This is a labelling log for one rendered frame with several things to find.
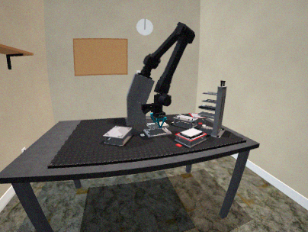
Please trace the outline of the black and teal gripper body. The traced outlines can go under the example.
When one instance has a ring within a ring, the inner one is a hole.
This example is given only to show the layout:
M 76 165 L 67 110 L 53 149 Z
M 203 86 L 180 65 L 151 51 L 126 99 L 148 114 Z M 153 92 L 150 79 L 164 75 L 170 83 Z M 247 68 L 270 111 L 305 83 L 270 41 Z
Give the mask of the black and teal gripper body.
M 159 105 L 160 105 L 160 104 L 159 104 Z M 160 105 L 160 113 L 154 113 L 154 112 L 153 112 L 153 116 L 154 116 L 155 118 L 164 118 L 163 116 L 159 117 L 159 115 L 165 115 L 165 112 L 162 111 L 162 105 Z

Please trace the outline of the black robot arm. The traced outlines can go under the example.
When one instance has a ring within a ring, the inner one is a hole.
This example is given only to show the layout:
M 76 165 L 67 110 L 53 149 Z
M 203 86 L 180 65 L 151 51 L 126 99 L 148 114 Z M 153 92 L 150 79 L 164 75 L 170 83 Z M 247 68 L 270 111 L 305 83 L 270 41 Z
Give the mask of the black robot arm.
M 160 113 L 160 105 L 169 106 L 172 103 L 171 96 L 167 94 L 170 88 L 170 84 L 172 82 L 173 74 L 177 68 L 177 65 L 181 59 L 185 47 L 188 44 L 192 44 L 195 37 L 195 34 L 192 29 L 190 29 L 186 24 L 178 22 L 177 25 L 178 26 L 176 27 L 176 29 L 164 41 L 164 43 L 154 53 L 150 53 L 144 58 L 143 64 L 145 64 L 145 66 L 141 70 L 142 74 L 139 72 L 137 73 L 141 76 L 152 79 L 150 77 L 151 70 L 157 68 L 157 66 L 161 62 L 160 58 L 162 57 L 162 55 L 178 40 L 165 68 L 165 71 L 160 76 L 154 89 L 154 92 L 159 93 L 154 95 L 154 103 L 156 103 L 157 105 L 154 105 L 154 103 L 141 104 L 141 109 L 144 114 L 147 114 L 149 111 L 152 111 L 154 113 Z

